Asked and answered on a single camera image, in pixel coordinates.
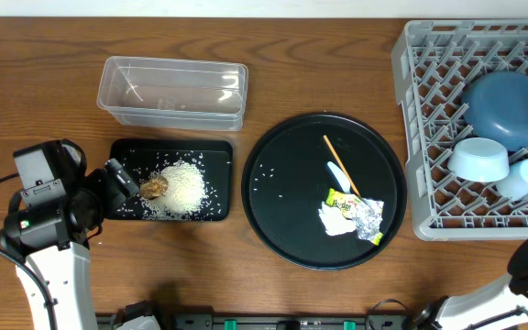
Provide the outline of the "brown dried food piece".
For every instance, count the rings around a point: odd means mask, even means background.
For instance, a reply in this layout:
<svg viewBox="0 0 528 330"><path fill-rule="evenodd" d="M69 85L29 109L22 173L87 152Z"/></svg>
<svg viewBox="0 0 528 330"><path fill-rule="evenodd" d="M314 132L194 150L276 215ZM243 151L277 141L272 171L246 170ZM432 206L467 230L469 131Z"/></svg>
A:
<svg viewBox="0 0 528 330"><path fill-rule="evenodd" d="M165 195L168 188L168 180L162 175L157 175L139 185L139 194L142 198L153 200Z"/></svg>

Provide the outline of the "pile of white rice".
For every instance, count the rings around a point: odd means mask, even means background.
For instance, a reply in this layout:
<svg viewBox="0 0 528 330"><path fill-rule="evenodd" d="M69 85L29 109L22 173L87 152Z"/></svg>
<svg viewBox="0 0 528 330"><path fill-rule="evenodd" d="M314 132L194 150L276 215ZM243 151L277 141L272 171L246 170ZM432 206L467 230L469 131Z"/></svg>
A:
<svg viewBox="0 0 528 330"><path fill-rule="evenodd" d="M138 193L115 219L211 222L229 214L232 157L225 151L130 149L122 163L139 184L162 175L169 188L153 200Z"/></svg>

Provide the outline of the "wooden chopstick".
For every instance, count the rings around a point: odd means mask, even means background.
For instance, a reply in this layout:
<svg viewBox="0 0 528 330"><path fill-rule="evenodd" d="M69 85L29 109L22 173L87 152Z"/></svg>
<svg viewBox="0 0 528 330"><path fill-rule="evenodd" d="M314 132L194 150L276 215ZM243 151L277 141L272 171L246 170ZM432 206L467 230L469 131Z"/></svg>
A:
<svg viewBox="0 0 528 330"><path fill-rule="evenodd" d="M349 181L351 189L353 190L353 192L355 193L355 195L357 195L358 197L360 197L360 193L359 193L359 191L358 191L358 188L357 188L356 184L355 184L355 183L353 182L353 180L351 179L349 173L347 172L346 167L344 166L342 160L340 159L339 155L337 154L336 149L334 148L333 144L332 144L331 141L329 140L328 136L327 136L327 135L323 135L323 139L324 139L324 141L325 141L327 147L329 147L331 153L333 154L333 156L334 156L334 158L335 158L335 161L337 162L338 167L339 167L340 170L344 173L344 175L346 176L347 180Z"/></svg>

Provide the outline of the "white napkin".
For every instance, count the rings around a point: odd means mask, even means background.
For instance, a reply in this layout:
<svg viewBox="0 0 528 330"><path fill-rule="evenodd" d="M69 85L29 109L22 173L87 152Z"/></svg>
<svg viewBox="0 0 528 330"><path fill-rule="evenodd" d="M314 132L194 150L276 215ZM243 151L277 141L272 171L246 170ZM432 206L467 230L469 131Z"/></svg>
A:
<svg viewBox="0 0 528 330"><path fill-rule="evenodd" d="M322 203L318 214L324 225L325 233L330 237L344 235L357 229L355 223L345 218L337 207Z"/></svg>

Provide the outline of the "light blue spoon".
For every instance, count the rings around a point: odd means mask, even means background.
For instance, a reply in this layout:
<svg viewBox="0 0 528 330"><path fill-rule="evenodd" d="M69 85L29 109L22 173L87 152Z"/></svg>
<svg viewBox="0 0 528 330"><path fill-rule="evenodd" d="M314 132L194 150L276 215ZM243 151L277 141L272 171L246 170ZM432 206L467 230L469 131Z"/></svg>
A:
<svg viewBox="0 0 528 330"><path fill-rule="evenodd" d="M351 193L351 183L340 167L332 161L328 161L326 165L335 177L343 193Z"/></svg>

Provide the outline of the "yellow foil snack wrapper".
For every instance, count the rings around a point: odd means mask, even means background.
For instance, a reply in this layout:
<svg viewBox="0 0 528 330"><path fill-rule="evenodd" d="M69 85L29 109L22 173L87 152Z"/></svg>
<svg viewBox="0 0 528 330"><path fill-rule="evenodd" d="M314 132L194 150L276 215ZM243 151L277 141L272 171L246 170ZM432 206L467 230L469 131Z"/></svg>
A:
<svg viewBox="0 0 528 330"><path fill-rule="evenodd" d="M329 190L325 204L340 210L346 220L354 223L357 238L367 240L375 246L380 244L384 234L380 231L384 202L368 198L360 198L352 193Z"/></svg>

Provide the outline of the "light blue bowl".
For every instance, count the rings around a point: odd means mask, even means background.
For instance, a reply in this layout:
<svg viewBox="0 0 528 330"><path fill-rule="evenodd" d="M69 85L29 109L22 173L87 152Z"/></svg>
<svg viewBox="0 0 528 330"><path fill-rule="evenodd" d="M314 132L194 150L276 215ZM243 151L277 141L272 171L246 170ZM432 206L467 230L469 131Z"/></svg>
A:
<svg viewBox="0 0 528 330"><path fill-rule="evenodd" d="M496 182L510 172L508 150L492 139L466 138L454 146L447 168L463 180Z"/></svg>

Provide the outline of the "dark blue plate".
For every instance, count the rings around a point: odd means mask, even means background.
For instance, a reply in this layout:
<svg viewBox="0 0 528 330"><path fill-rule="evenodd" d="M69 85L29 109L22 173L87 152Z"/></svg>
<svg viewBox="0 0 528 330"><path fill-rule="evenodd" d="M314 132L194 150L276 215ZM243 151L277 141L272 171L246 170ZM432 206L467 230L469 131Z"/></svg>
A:
<svg viewBox="0 0 528 330"><path fill-rule="evenodd" d="M528 149L528 76L495 71L471 83L462 94L464 119L481 138L509 151Z"/></svg>

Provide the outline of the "light blue cup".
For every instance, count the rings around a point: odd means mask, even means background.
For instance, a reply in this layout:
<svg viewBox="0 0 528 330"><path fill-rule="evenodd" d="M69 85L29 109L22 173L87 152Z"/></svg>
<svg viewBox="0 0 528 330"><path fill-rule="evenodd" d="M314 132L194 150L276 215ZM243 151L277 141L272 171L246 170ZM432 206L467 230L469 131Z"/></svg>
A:
<svg viewBox="0 0 528 330"><path fill-rule="evenodd" d="M497 181L495 186L502 197L513 201L528 195L528 159L511 165L509 175Z"/></svg>

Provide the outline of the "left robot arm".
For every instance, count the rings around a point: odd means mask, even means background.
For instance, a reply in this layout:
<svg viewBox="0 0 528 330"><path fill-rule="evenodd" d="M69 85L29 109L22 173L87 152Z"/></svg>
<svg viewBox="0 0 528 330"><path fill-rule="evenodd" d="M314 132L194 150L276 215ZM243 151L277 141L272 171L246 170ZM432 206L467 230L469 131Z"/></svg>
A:
<svg viewBox="0 0 528 330"><path fill-rule="evenodd" d="M138 182L116 159L89 172L83 150L51 140L13 155L22 189L10 199L0 244L37 329L95 329L89 240L136 196Z"/></svg>

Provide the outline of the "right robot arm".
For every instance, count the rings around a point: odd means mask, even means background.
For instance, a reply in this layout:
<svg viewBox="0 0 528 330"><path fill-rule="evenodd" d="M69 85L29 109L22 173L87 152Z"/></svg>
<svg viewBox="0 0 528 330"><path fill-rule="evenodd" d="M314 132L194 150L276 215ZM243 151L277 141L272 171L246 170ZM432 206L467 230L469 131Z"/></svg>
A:
<svg viewBox="0 0 528 330"><path fill-rule="evenodd" d="M470 294L444 296L409 319L405 329L508 329L528 324L528 239L507 273Z"/></svg>

